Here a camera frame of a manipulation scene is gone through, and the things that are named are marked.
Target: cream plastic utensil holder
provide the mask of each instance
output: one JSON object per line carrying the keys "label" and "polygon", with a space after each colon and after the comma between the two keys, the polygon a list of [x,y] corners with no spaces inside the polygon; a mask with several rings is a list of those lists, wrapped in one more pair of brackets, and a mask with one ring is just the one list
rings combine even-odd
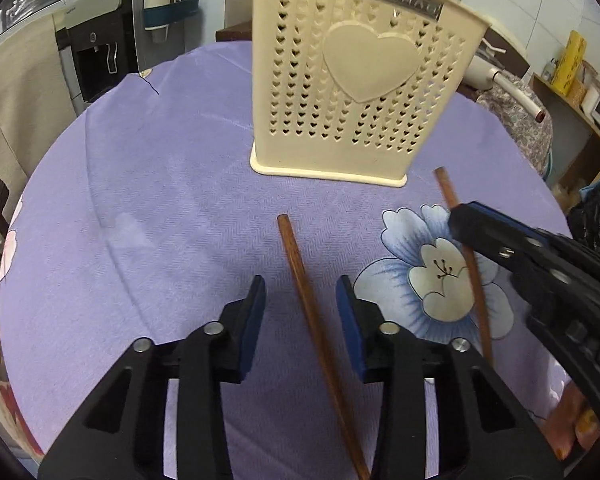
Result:
{"label": "cream plastic utensil holder", "polygon": [[457,0],[253,0],[252,168],[403,186],[487,27]]}

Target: wooden shelf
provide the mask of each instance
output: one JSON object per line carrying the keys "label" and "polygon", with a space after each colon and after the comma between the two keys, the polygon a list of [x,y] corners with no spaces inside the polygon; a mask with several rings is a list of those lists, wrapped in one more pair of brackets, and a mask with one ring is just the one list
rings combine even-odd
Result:
{"label": "wooden shelf", "polygon": [[542,79],[538,74],[534,74],[534,81],[532,83],[532,89],[538,97],[542,101],[541,94],[546,94],[547,91],[551,92],[555,98],[558,98],[560,101],[564,103],[565,106],[571,110],[579,120],[581,120],[586,126],[588,126],[598,137],[600,137],[600,128],[594,123],[591,119],[589,119],[580,108],[575,108],[562,94],[559,94],[554,90],[554,88],[549,85],[544,79]]}
{"label": "wooden shelf", "polygon": [[583,149],[560,177],[558,184],[563,189],[572,191],[598,181],[600,179],[600,128],[582,110],[573,107],[563,95],[556,92],[538,74],[534,74],[531,88],[545,107],[549,108],[550,104],[558,103],[561,109],[566,110],[568,114],[592,133]]}

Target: metal screw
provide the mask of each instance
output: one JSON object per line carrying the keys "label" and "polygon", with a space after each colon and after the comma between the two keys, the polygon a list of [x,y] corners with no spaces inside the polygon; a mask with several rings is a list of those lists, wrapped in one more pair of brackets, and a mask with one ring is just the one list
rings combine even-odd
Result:
{"label": "metal screw", "polygon": [[207,323],[205,325],[205,334],[207,335],[218,335],[224,330],[224,326],[222,323],[218,321],[212,321],[211,323]]}
{"label": "metal screw", "polygon": [[514,252],[511,249],[509,249],[508,247],[502,247],[498,254],[501,257],[503,257],[505,260],[507,260],[508,258],[513,256]]}
{"label": "metal screw", "polygon": [[567,285],[571,283],[571,280],[564,272],[560,272],[560,270],[555,269],[551,269],[549,272],[556,280],[559,280],[560,282],[563,282]]}
{"label": "metal screw", "polygon": [[469,343],[463,337],[456,337],[451,342],[451,346],[454,350],[458,350],[459,352],[466,352],[469,348],[471,348],[471,343]]}
{"label": "metal screw", "polygon": [[385,321],[379,328],[380,332],[387,335],[395,335],[400,332],[400,327],[391,321]]}
{"label": "metal screw", "polygon": [[148,337],[140,337],[134,341],[134,351],[138,353],[146,352],[153,342]]}

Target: beige cloth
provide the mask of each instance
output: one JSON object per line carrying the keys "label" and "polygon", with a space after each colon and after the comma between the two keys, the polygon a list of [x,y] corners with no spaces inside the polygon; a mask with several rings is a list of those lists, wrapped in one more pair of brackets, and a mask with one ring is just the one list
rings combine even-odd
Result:
{"label": "beige cloth", "polygon": [[0,44],[0,178],[10,191],[10,218],[46,151],[75,119],[62,74],[51,15]]}

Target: blue gripper pad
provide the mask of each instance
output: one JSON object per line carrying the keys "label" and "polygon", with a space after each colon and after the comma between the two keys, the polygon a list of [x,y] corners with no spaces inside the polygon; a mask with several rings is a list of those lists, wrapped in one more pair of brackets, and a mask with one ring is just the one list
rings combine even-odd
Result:
{"label": "blue gripper pad", "polygon": [[344,332],[344,340],[349,352],[351,366],[360,377],[365,381],[366,363],[364,354],[364,340],[360,327],[353,311],[356,302],[356,295],[348,276],[340,276],[336,283],[336,303]]}
{"label": "blue gripper pad", "polygon": [[262,276],[254,277],[244,303],[252,303],[252,305],[242,334],[242,341],[240,342],[240,364],[238,371],[242,379],[251,371],[264,307],[267,303],[267,289]]}

